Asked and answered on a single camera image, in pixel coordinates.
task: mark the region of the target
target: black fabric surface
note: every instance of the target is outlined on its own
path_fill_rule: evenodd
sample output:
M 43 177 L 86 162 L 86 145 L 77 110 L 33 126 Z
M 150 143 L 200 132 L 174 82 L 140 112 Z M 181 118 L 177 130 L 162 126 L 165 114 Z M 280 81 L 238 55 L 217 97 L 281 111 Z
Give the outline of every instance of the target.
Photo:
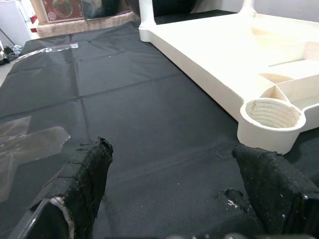
M 227 188 L 246 194 L 231 156 L 238 143 L 237 122 L 156 48 L 140 42 L 138 25 L 26 44 L 23 54 L 70 42 L 78 42 L 79 48 L 16 63 L 0 88 L 0 122 L 31 115 L 29 132 L 58 125 L 71 139 L 61 154 L 18 167 L 10 197 L 0 204 L 0 238 L 7 237 L 67 155 L 97 136 L 112 144 L 114 162 L 94 225 L 95 239 L 264 232 L 225 196 L 216 197 Z M 319 178 L 318 142 L 318 129 L 302 133 L 287 154 L 314 179 Z

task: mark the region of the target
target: transparent plastic sheet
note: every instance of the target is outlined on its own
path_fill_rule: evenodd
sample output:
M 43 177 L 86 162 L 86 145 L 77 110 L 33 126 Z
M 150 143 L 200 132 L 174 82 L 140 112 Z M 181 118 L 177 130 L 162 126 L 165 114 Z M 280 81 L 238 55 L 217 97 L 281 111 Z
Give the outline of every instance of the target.
M 64 51 L 64 50 L 68 50 L 68 49 L 71 49 L 71 48 L 78 48 L 78 47 L 79 47 L 79 44 L 77 42 L 66 44 L 66 45 L 58 45 L 58 46 L 46 47 L 46 48 L 42 48 L 40 50 L 32 51 L 32 52 L 27 53 L 27 54 L 25 54 L 23 56 L 20 56 L 15 62 L 19 62 L 22 59 L 25 59 L 25 58 L 27 58 L 29 56 L 33 56 L 35 54 L 42 53 L 42 52 Z
M 60 153 L 70 135 L 62 127 L 26 134 L 31 116 L 0 124 L 0 203 L 10 194 L 16 168 Z

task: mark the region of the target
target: white plastic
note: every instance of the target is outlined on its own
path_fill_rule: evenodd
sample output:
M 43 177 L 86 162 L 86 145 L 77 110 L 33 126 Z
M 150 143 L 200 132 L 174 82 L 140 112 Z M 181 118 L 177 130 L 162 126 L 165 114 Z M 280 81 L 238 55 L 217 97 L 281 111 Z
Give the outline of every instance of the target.
M 256 13 L 254 8 L 255 0 L 244 0 L 240 13 Z
M 253 3 L 245 0 L 238 14 L 155 25 L 146 14 L 152 1 L 140 0 L 142 23 L 150 22 L 141 24 L 141 40 L 239 122 L 242 143 L 287 153 L 300 132 L 319 127 L 319 23 L 257 14 Z M 265 97 L 267 110 L 277 112 L 267 117 L 294 110 L 299 120 L 289 127 L 263 125 L 243 110 Z
M 139 27 L 141 41 L 150 42 L 149 29 L 156 26 L 154 20 L 153 0 L 140 0 L 141 25 Z
M 294 145 L 306 117 L 285 101 L 260 98 L 244 103 L 240 109 L 237 136 L 249 147 L 288 153 Z

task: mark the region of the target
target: stool leg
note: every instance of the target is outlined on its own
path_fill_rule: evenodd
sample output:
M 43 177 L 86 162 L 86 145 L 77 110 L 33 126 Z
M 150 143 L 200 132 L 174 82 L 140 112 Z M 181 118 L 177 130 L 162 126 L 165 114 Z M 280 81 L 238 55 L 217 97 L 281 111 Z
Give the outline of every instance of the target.
M 140 0 L 141 25 L 139 27 L 141 41 L 150 42 L 149 28 L 156 25 L 154 20 L 153 1 Z

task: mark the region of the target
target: floor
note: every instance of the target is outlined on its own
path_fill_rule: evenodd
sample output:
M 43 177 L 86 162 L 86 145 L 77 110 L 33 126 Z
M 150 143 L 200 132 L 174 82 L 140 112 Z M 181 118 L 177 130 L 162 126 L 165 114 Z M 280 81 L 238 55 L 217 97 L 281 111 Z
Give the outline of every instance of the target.
M 7 74 L 11 70 L 14 62 L 0 66 L 0 87 L 2 86 Z

